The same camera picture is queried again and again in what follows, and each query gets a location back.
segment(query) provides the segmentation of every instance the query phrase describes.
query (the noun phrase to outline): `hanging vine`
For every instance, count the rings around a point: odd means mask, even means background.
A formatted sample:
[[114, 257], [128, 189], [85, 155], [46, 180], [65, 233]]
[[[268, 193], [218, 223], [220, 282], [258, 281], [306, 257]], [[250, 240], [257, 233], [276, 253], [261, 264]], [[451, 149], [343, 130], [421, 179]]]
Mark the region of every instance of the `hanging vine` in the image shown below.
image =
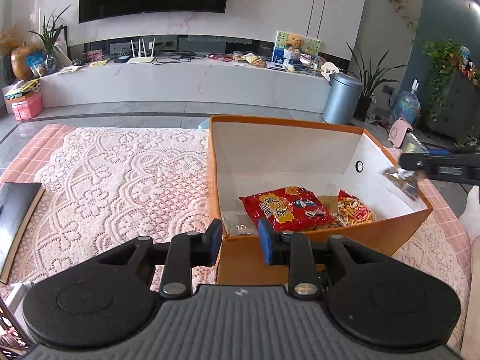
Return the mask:
[[418, 28], [418, 19], [412, 13], [409, 1], [408, 0], [388, 0], [390, 3], [395, 4], [395, 12], [396, 13], [403, 13], [402, 16], [403, 20], [406, 20], [406, 26], [411, 28], [413, 34], [417, 34]]
[[436, 121], [438, 112], [445, 107], [445, 87], [448, 85], [453, 72], [457, 69], [462, 54], [460, 45], [451, 39], [428, 42], [424, 40], [423, 54], [431, 59], [430, 97], [426, 112]]

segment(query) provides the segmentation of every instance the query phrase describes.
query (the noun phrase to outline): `metal bolt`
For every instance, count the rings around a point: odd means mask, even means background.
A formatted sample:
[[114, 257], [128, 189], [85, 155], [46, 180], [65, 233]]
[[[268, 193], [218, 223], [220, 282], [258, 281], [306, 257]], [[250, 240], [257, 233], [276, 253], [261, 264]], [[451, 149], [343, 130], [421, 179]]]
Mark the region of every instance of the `metal bolt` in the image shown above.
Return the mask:
[[186, 286], [182, 283], [167, 283], [163, 286], [162, 290], [165, 292], [167, 295], [181, 295], [185, 292]]
[[318, 288], [312, 283], [300, 283], [295, 286], [294, 291], [299, 295], [313, 295], [318, 291]]

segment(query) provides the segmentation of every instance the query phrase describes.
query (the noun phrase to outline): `chip bag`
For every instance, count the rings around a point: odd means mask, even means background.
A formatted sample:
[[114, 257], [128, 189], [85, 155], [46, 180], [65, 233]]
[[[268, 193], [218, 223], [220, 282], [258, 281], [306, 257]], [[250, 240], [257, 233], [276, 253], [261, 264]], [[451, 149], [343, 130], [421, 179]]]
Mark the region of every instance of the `chip bag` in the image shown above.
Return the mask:
[[343, 190], [338, 193], [338, 219], [346, 227], [363, 225], [377, 220], [375, 214], [359, 198]]
[[313, 230], [334, 222], [322, 202], [305, 188], [285, 187], [240, 200], [256, 227], [260, 218], [268, 218], [277, 232]]

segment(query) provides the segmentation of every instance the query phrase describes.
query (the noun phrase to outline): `trash can lid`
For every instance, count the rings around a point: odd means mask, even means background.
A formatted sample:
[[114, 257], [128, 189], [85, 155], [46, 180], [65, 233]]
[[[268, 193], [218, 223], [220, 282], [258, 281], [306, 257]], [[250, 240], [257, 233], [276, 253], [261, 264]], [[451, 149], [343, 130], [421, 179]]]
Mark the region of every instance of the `trash can lid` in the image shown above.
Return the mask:
[[351, 88], [363, 89], [363, 83], [359, 79], [348, 76], [345, 73], [335, 73], [333, 79]]

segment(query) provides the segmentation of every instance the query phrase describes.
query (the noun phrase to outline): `metallic trash bin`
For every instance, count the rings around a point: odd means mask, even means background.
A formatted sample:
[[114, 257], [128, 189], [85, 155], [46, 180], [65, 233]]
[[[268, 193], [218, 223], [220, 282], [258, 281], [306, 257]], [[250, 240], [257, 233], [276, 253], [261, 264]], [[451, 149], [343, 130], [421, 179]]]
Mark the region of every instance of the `metallic trash bin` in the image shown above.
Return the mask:
[[351, 122], [363, 90], [363, 83], [343, 73], [330, 75], [330, 94], [322, 118], [331, 124]]

